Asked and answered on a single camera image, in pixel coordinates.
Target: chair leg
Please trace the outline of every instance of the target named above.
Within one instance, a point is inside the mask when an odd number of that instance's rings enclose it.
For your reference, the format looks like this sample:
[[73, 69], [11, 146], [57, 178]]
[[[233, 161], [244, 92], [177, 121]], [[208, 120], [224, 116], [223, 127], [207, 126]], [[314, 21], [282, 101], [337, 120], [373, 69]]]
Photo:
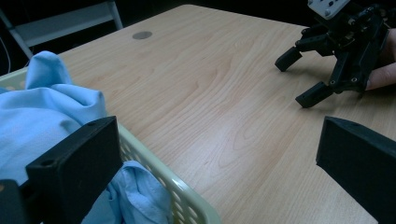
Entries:
[[119, 11], [117, 10], [116, 2], [114, 0], [107, 1], [108, 8], [110, 9], [111, 15], [113, 16], [114, 22], [118, 30], [122, 29], [122, 22]]
[[25, 44], [21, 36], [18, 34], [18, 32], [15, 31], [15, 29], [10, 29], [9, 32], [11, 35], [14, 37], [14, 39], [17, 41], [18, 45], [21, 47], [23, 52], [26, 54], [26, 56], [31, 59], [33, 57], [32, 51], [30, 51], [29, 47]]

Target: wood grain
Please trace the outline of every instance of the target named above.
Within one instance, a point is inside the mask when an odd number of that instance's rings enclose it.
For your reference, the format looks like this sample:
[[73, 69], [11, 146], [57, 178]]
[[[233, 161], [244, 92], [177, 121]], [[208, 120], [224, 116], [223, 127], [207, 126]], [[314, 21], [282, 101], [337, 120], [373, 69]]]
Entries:
[[[302, 109], [294, 98], [327, 82], [335, 64], [312, 51], [278, 71], [302, 29], [186, 5], [61, 57], [224, 223], [376, 223], [315, 158], [325, 116], [396, 139], [395, 90], [334, 94]], [[142, 31], [152, 36], [132, 38]]]

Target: blue cloth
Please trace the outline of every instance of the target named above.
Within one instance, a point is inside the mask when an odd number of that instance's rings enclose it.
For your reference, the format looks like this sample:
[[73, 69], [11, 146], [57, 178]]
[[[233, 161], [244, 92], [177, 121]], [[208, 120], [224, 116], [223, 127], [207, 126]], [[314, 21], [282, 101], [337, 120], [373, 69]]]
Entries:
[[[24, 167], [82, 125], [106, 116], [100, 91], [73, 85], [62, 60], [35, 55], [25, 90], [0, 88], [0, 179], [27, 180]], [[172, 223], [170, 195], [137, 161], [127, 161], [84, 224]]]

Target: black mount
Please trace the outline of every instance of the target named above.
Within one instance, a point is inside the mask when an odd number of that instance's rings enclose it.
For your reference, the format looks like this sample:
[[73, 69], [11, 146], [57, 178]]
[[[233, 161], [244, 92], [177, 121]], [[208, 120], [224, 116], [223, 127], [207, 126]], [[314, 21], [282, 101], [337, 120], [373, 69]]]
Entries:
[[79, 224], [121, 166], [116, 117], [87, 123], [29, 163], [21, 186], [0, 180], [0, 223]]
[[334, 92], [363, 92], [368, 78], [384, 48], [395, 8], [380, 5], [361, 7], [349, 2], [330, 20], [320, 16], [319, 22], [302, 30], [302, 38], [276, 60], [276, 67], [284, 72], [303, 55], [300, 52], [315, 50], [322, 57], [334, 55], [337, 63], [329, 84], [319, 82], [296, 97], [304, 108], [316, 105]]
[[322, 168], [379, 224], [396, 223], [396, 142], [359, 123], [325, 117]]

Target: plastic basket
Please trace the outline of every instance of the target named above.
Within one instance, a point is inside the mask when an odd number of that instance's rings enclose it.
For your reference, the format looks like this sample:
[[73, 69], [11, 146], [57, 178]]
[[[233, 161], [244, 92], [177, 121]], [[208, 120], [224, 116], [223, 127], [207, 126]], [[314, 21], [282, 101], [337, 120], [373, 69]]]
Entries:
[[[27, 68], [22, 68], [0, 76], [0, 87], [11, 91], [23, 90], [26, 71]], [[118, 123], [118, 127], [122, 159], [139, 161], [169, 190], [175, 223], [221, 223], [218, 213], [206, 200], [184, 183], [122, 124]]]

